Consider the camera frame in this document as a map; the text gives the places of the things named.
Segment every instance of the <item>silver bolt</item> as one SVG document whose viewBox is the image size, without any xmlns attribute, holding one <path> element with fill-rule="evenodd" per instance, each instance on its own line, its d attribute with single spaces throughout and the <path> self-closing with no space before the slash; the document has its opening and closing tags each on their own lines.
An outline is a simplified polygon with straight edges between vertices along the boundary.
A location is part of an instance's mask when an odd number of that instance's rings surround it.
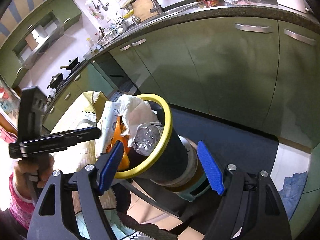
<svg viewBox="0 0 320 240">
<path fill-rule="evenodd" d="M 267 177 L 268 173 L 266 171 L 260 171 L 261 176 L 263 177 Z"/>
<path fill-rule="evenodd" d="M 86 170 L 86 171 L 92 171 L 93 168 L 94 168 L 94 165 L 88 164 L 88 165 L 85 167 L 85 170 Z"/>
<path fill-rule="evenodd" d="M 55 176 L 55 177 L 57 177 L 57 176 L 60 175 L 60 173 L 61 173 L 60 170 L 55 170 L 55 171 L 52 173 L 52 175 Z"/>
<path fill-rule="evenodd" d="M 235 171 L 235 170 L 237 169 L 237 166 L 235 166 L 234 164 L 229 164 L 229 165 L 228 165 L 228 169 L 229 169 L 230 171 Z"/>
</svg>

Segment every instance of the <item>cabinet handle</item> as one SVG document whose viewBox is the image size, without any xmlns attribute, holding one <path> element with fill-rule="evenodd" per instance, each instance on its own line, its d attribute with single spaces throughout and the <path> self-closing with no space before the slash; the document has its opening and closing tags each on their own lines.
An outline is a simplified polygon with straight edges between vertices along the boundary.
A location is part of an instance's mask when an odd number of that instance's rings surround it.
<svg viewBox="0 0 320 240">
<path fill-rule="evenodd" d="M 22 67 L 20 67 L 17 71 L 17 76 L 19 75 L 20 71 L 22 70 Z"/>
<path fill-rule="evenodd" d="M 120 51 L 124 51 L 124 50 L 126 50 L 126 49 L 129 49 L 130 47 L 131 47 L 130 45 L 127 45 L 127 46 L 121 48 Z"/>
<path fill-rule="evenodd" d="M 66 97 L 64 98 L 64 100 L 67 100 L 69 97 L 70 97 L 70 93 L 68 93 L 67 95 L 66 95 Z"/>
<path fill-rule="evenodd" d="M 81 78 L 81 74 L 79 74 L 79 75 L 75 78 L 75 81 L 79 80 L 79 78 Z"/>
<path fill-rule="evenodd" d="M 290 36 L 291 38 L 294 38 L 297 41 L 302 41 L 302 42 L 304 42 L 306 44 L 309 44 L 311 46 L 316 46 L 317 45 L 316 40 L 310 39 L 310 38 L 308 38 L 306 36 L 302 36 L 302 35 L 297 34 L 297 33 L 294 33 L 294 32 L 289 31 L 287 29 L 284 29 L 284 34 Z"/>
<path fill-rule="evenodd" d="M 253 25 L 243 25 L 235 24 L 236 29 L 247 32 L 256 32 L 256 33 L 272 33 L 273 29 L 270 26 L 253 26 Z"/>
<path fill-rule="evenodd" d="M 140 44 L 142 44 L 142 43 L 144 43 L 146 41 L 147 41 L 146 39 L 142 39 L 141 41 L 137 41 L 137 42 L 134 42 L 134 43 L 131 43 L 131 44 L 132 44 L 132 46 L 138 46 L 138 45 L 140 45 Z"/>
</svg>

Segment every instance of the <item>countertop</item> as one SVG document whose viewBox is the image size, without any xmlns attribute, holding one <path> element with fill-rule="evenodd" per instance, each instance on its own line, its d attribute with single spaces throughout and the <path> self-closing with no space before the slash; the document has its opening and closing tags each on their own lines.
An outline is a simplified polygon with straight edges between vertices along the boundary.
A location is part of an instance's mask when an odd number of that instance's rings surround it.
<svg viewBox="0 0 320 240">
<path fill-rule="evenodd" d="M 307 28 L 320 34 L 320 24 L 311 14 L 302 13 L 294 9 L 279 5 L 276 0 L 216 0 L 211 2 L 199 2 L 181 6 L 161 15 L 151 17 L 138 26 L 132 27 L 121 36 L 106 45 L 99 52 L 93 54 L 88 60 L 84 60 L 73 74 L 64 82 L 55 98 L 47 107 L 44 118 L 54 105 L 56 99 L 69 85 L 69 83 L 90 62 L 101 54 L 114 49 L 125 42 L 137 38 L 146 33 L 184 22 L 214 18 L 214 17 L 261 17 L 281 20 Z"/>
</svg>

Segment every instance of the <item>person's arm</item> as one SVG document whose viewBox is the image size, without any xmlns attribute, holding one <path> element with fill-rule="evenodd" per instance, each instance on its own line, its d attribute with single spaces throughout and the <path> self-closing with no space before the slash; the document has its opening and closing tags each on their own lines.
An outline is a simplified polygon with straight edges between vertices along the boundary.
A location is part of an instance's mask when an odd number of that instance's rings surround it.
<svg viewBox="0 0 320 240">
<path fill-rule="evenodd" d="M 53 172 L 54 159 L 50 156 L 50 168 L 40 174 L 41 181 L 38 187 L 43 188 Z M 26 229 L 29 228 L 34 206 L 32 204 L 30 191 L 28 189 L 24 174 L 34 173 L 38 165 L 28 160 L 20 160 L 15 163 L 14 171 L 9 177 L 9 188 L 11 193 L 10 212 L 12 216 Z"/>
</svg>

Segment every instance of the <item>striped ceiling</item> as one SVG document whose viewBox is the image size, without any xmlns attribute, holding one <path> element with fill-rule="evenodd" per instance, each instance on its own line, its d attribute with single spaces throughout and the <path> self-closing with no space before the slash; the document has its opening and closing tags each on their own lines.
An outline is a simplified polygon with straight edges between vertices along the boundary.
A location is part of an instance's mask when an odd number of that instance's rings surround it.
<svg viewBox="0 0 320 240">
<path fill-rule="evenodd" d="M 0 19 L 0 44 L 19 23 L 45 0 L 13 0 Z"/>
</svg>

